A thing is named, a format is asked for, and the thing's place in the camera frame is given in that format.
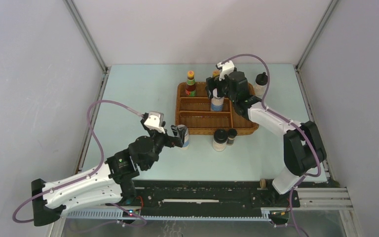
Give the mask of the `yellow-cap sauce bottle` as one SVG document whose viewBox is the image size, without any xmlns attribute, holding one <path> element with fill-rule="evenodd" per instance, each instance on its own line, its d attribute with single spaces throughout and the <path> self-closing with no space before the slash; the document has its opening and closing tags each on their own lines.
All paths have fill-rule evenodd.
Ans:
<svg viewBox="0 0 379 237">
<path fill-rule="evenodd" d="M 212 77 L 216 78 L 216 77 L 219 77 L 219 76 L 220 76 L 220 71 L 214 70 L 213 73 L 212 73 Z"/>
<path fill-rule="evenodd" d="M 186 95 L 189 97 L 196 96 L 196 83 L 195 83 L 194 76 L 195 76 L 194 71 L 188 71 L 185 92 L 186 92 Z"/>
</svg>

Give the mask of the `black-top clear shaker bottle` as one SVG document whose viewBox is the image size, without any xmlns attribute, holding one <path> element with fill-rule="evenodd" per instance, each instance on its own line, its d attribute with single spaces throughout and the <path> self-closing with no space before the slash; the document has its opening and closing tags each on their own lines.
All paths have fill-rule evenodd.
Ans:
<svg viewBox="0 0 379 237">
<path fill-rule="evenodd" d="M 262 97 L 265 93 L 267 84 L 268 84 L 268 76 L 266 72 L 258 74 L 256 76 L 255 84 L 254 84 L 255 95 L 258 97 Z"/>
</svg>

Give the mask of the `silver-lid salt jar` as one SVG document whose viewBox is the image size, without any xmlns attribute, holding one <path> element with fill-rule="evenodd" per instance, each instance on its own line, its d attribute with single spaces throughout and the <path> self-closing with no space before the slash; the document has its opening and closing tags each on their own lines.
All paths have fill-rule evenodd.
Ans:
<svg viewBox="0 0 379 237">
<path fill-rule="evenodd" d="M 224 106 L 224 99 L 225 99 L 224 97 L 218 96 L 217 89 L 213 89 L 211 104 L 210 104 L 210 111 L 221 112 L 223 110 L 223 106 Z"/>
<path fill-rule="evenodd" d="M 188 128 L 183 125 L 183 124 L 179 124 L 177 126 L 177 128 L 180 130 L 180 131 L 183 131 L 184 132 L 184 142 L 183 142 L 183 146 L 181 147 L 181 150 L 187 150 L 189 148 L 189 144 L 190 144 L 190 135 L 189 135 L 189 130 Z"/>
</svg>

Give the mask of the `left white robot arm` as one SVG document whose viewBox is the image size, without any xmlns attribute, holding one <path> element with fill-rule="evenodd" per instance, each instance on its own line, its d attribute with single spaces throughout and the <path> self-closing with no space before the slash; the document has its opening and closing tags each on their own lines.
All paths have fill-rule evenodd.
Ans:
<svg viewBox="0 0 379 237">
<path fill-rule="evenodd" d="M 140 171 L 149 170 L 159 160 L 164 147 L 183 147 L 188 134 L 187 129 L 175 125 L 171 126 L 171 136 L 167 131 L 145 130 L 147 136 L 138 137 L 128 148 L 107 158 L 101 167 L 59 181 L 32 181 L 34 225 L 45 226 L 94 205 L 132 205 L 137 197 L 132 179 L 139 176 Z"/>
</svg>

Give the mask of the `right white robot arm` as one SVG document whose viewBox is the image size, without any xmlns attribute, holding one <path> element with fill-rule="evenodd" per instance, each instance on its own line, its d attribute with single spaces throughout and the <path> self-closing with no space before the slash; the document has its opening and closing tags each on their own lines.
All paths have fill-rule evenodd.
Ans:
<svg viewBox="0 0 379 237">
<path fill-rule="evenodd" d="M 245 74 L 234 71 L 223 79 L 206 79 L 206 91 L 210 99 L 227 97 L 234 111 L 251 122 L 263 126 L 283 140 L 285 167 L 273 180 L 267 200 L 273 206 L 281 206 L 287 200 L 287 192 L 296 187 L 302 177 L 317 168 L 320 176 L 321 162 L 327 158 L 317 125 L 312 121 L 300 123 L 288 119 L 264 105 L 262 99 L 251 93 Z"/>
</svg>

